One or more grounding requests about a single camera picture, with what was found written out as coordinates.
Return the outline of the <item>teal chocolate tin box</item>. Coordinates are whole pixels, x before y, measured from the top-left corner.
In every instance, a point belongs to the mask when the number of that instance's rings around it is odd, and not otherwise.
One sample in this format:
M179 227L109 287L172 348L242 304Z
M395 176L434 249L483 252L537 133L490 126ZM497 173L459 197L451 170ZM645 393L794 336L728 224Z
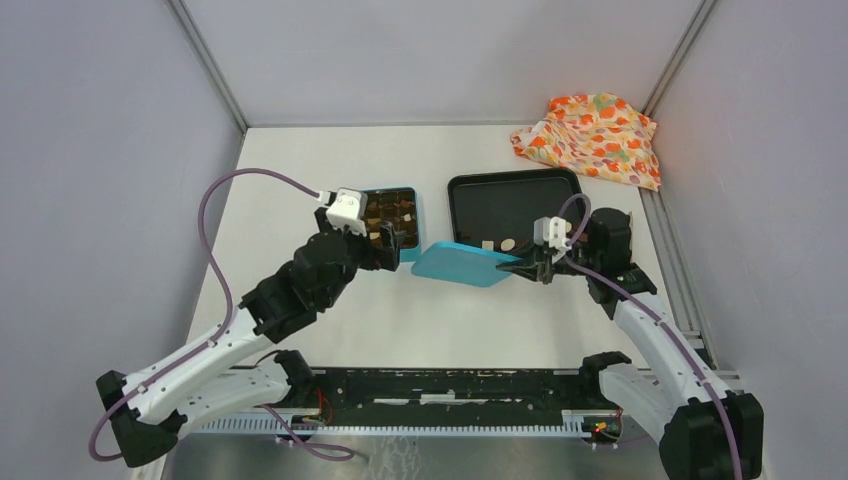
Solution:
M421 254L422 230L418 195L412 187L365 190L364 222L371 243L380 246L380 227L390 223L400 245L400 262L413 263Z

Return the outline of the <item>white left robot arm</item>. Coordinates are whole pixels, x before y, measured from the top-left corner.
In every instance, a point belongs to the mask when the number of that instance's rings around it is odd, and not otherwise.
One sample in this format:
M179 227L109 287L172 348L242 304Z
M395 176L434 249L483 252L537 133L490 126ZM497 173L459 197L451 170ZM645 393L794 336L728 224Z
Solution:
M244 375L222 374L313 324L335 305L358 271L396 271L405 236L388 221L380 224L378 234L374 243L367 234L322 228L231 307L217 327L144 369L102 374L96 388L105 414L97 426L111 427L119 451L98 453L92 436L91 457L140 467L216 417L281 400L290 407L306 405L314 381L296 352L284 352L282 359Z

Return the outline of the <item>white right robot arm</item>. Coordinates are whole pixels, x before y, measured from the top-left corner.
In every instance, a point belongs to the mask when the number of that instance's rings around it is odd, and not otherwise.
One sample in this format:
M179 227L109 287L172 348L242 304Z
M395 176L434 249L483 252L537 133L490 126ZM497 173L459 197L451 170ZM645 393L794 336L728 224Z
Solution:
M533 239L498 270L549 284L582 276L592 300L647 362L646 376L621 352L584 359L577 382L591 408L614 403L658 447L670 479L758 479L763 473L764 411L735 392L697 353L666 309L654 282L632 260L628 214L588 213L570 228L561 217L534 223Z

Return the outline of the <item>teal tin lid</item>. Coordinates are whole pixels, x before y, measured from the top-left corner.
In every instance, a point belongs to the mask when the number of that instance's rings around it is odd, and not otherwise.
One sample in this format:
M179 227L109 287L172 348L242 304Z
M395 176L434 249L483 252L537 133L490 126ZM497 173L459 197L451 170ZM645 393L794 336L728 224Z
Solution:
M415 276L488 288L505 280L509 272L501 264L517 261L512 255L455 243L436 242L424 251L411 267Z

